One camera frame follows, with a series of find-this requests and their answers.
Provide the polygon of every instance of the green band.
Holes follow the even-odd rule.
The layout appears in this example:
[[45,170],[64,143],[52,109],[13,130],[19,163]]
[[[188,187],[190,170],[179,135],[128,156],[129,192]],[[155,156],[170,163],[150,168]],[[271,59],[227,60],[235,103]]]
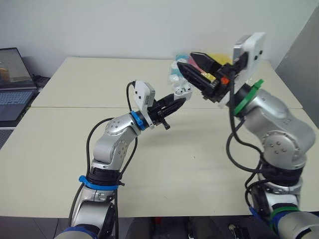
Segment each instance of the green band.
[[256,82],[250,92],[246,95],[246,97],[236,106],[234,114],[237,115],[239,112],[242,111],[242,109],[247,105],[247,103],[254,97],[256,92],[259,90],[261,87],[261,84],[264,82],[263,79],[260,79],[258,82]]
[[[271,216],[270,216],[270,221],[272,222],[274,216],[278,213],[281,213],[281,212],[291,212],[291,211],[299,211],[299,208],[297,207],[282,207],[282,208],[277,208],[277,209],[274,209],[273,213],[271,213]],[[275,228],[274,228],[274,223],[270,223],[270,228],[275,232]]]

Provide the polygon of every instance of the laptop screen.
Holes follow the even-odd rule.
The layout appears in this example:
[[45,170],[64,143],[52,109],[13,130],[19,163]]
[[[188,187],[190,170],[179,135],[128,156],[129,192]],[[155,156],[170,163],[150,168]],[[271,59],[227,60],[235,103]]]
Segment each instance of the laptop screen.
[[18,50],[0,49],[0,90],[35,88]]

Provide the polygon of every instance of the white table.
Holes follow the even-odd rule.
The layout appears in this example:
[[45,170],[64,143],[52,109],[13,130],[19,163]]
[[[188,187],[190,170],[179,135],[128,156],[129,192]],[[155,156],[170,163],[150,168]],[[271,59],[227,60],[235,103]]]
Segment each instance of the white table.
[[[32,106],[126,108],[125,89],[133,80],[150,83],[156,90],[156,99],[160,99],[173,92],[168,81],[171,63],[172,60],[69,57]],[[282,99],[289,108],[302,108],[268,61],[262,61],[250,85],[259,79],[265,80],[263,89]],[[218,108],[217,105],[204,101],[201,93],[195,90],[184,107]]]
[[[302,109],[292,113],[319,131]],[[0,215],[67,217],[86,172],[85,142],[101,119],[126,109],[31,108],[0,151]],[[182,108],[139,137],[139,146],[119,189],[119,216],[197,216],[250,214],[244,201],[248,173],[228,160],[227,109]],[[103,133],[96,130],[92,143]],[[247,130],[239,135],[260,145]],[[301,209],[318,211],[319,142],[308,153],[303,172]],[[244,165],[256,164],[255,152],[233,144]]]

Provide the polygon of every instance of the yellow object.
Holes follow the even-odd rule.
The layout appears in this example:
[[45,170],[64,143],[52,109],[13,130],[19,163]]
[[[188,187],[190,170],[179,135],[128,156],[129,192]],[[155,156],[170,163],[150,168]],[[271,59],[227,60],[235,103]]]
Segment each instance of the yellow object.
[[[221,65],[224,65],[226,64],[227,62],[228,63],[231,63],[232,60],[231,58],[229,57],[228,54],[221,54],[221,53],[210,53],[210,54],[207,54],[209,55],[211,58],[213,58],[215,61],[217,61],[219,64]],[[204,77],[206,77],[207,79],[209,79],[210,81],[213,81],[215,80],[216,78],[214,76],[212,76],[211,74],[209,73],[206,73],[206,72],[203,72],[201,73]]]

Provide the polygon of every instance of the blue ring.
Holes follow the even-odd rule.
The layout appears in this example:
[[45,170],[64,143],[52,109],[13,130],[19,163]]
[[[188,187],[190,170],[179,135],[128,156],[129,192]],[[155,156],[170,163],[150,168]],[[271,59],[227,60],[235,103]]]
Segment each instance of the blue ring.
[[138,124],[138,126],[141,128],[141,130],[145,129],[144,123],[143,121],[139,118],[138,114],[134,111],[131,111],[131,115],[133,116],[133,118],[135,119],[136,123]]
[[85,186],[87,186],[88,188],[92,188],[94,190],[101,190],[101,191],[114,191],[116,190],[119,186],[118,185],[114,185],[114,186],[100,186],[100,185],[95,185],[90,183],[86,177],[84,175],[81,175],[79,177],[79,181],[81,183],[84,183]]

